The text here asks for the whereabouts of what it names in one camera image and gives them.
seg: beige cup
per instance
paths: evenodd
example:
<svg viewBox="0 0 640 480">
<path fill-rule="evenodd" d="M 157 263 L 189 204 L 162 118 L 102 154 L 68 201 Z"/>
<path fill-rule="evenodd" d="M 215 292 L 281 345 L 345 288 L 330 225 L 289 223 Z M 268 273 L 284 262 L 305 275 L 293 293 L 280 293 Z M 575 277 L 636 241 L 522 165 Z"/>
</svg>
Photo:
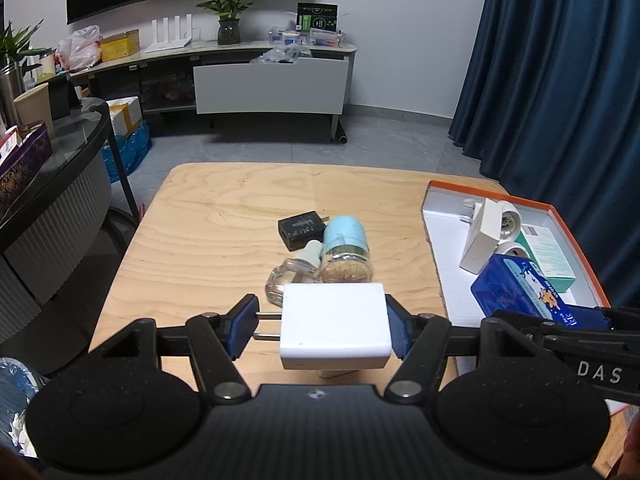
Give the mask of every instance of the beige cup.
<svg viewBox="0 0 640 480">
<path fill-rule="evenodd" d="M 51 118 L 51 103 L 49 101 L 49 83 L 27 90 L 14 99 L 22 124 L 44 121 L 49 135 L 53 135 L 53 119 Z"/>
</svg>

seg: wooden table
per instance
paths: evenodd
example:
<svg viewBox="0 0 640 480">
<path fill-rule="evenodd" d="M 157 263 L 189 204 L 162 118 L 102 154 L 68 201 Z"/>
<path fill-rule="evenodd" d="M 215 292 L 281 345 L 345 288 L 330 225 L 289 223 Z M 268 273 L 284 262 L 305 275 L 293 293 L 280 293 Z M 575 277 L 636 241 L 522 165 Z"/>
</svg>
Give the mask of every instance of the wooden table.
<svg viewBox="0 0 640 480">
<path fill-rule="evenodd" d="M 421 215 L 434 178 L 504 192 L 497 183 L 417 171 L 313 164 L 183 164 L 158 190 L 113 281 L 93 345 L 139 317 L 158 326 L 184 324 L 202 312 L 224 313 L 246 293 L 258 296 L 273 267 L 290 256 L 276 223 L 315 210 L 321 217 L 356 216 L 363 223 L 383 283 L 414 314 L 445 316 L 440 285 Z M 261 332 L 278 333 L 279 322 L 261 321 Z M 236 361 L 255 391 L 262 383 L 373 383 L 380 390 L 399 366 L 391 357 L 382 370 L 361 370 L 331 380 L 315 371 L 283 370 L 274 342 L 251 341 Z M 164 358 L 162 367 L 195 386 L 187 358 Z M 452 364 L 443 384 L 455 377 Z M 624 420 L 617 415 L 596 462 L 608 471 L 620 454 Z"/>
</svg>

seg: blue curtain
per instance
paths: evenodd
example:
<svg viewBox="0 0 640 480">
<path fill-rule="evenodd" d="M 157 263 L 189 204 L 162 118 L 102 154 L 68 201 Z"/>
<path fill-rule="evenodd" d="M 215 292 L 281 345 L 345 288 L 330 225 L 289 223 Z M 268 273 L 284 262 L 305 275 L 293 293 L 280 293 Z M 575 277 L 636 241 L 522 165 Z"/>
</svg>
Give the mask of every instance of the blue curtain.
<svg viewBox="0 0 640 480">
<path fill-rule="evenodd" d="M 640 302 L 640 0 L 485 0 L 449 137 Z"/>
</svg>

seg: caster wheel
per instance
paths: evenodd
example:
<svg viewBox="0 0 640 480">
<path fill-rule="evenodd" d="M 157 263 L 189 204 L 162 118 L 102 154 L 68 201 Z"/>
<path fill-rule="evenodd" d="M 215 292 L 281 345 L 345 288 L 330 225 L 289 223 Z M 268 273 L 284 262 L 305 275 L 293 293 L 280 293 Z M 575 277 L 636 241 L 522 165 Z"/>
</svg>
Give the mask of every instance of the caster wheel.
<svg viewBox="0 0 640 480">
<path fill-rule="evenodd" d="M 338 129 L 335 133 L 335 140 L 340 144 L 346 144 L 347 140 L 349 140 L 347 139 L 347 134 L 344 132 L 344 128 L 340 123 L 338 123 Z"/>
</svg>

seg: gray floor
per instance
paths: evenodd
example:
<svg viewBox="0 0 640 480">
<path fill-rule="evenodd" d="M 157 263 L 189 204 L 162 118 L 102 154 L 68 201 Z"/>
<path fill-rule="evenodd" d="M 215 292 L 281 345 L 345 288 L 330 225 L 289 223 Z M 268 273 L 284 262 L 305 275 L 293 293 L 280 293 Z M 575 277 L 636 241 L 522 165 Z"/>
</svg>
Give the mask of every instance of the gray floor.
<svg viewBox="0 0 640 480">
<path fill-rule="evenodd" d="M 153 147 L 129 177 L 147 206 L 169 171 L 185 162 L 308 162 L 477 176 L 480 162 L 462 155 L 447 129 L 367 116 L 344 116 L 347 144 L 328 140 L 328 118 L 293 114 L 229 114 L 209 118 L 184 112 L 175 124 L 150 120 Z M 126 208 L 113 184 L 112 203 Z"/>
</svg>

